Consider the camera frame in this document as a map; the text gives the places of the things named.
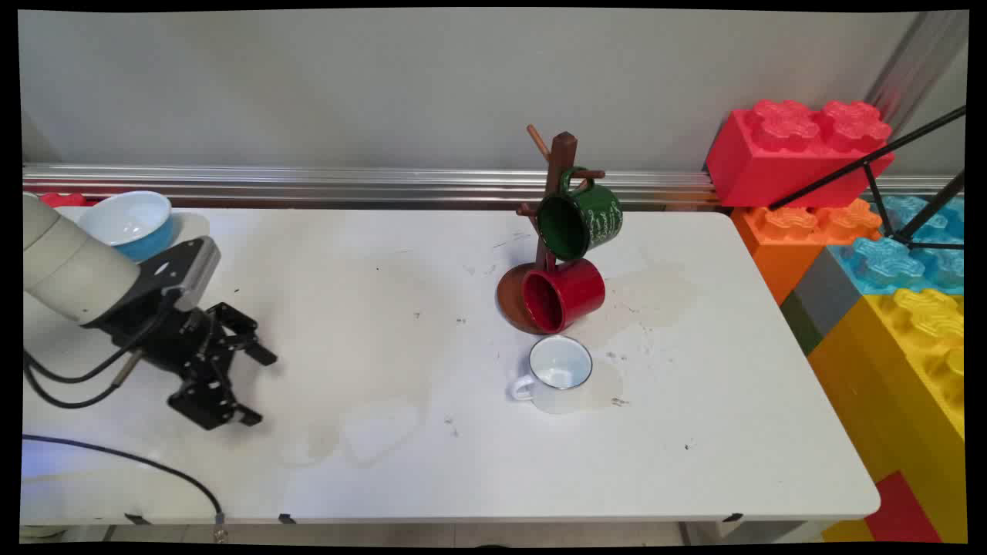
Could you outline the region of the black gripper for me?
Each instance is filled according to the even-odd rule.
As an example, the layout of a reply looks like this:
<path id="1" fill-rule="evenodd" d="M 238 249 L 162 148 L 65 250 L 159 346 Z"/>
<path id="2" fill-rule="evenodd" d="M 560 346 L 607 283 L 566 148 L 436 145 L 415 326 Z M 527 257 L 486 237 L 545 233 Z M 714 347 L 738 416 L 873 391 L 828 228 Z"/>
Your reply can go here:
<path id="1" fill-rule="evenodd" d="M 99 330 L 115 345 L 125 345 L 158 316 L 163 298 L 142 298 L 99 319 Z M 166 310 L 162 322 L 142 341 L 144 359 L 180 377 L 168 406 L 204 431 L 226 424 L 256 426 L 262 415 L 240 403 L 230 377 L 233 356 L 244 352 L 262 366 L 274 365 L 278 356 L 258 337 L 258 323 L 227 303 L 207 311 L 195 308 Z"/>

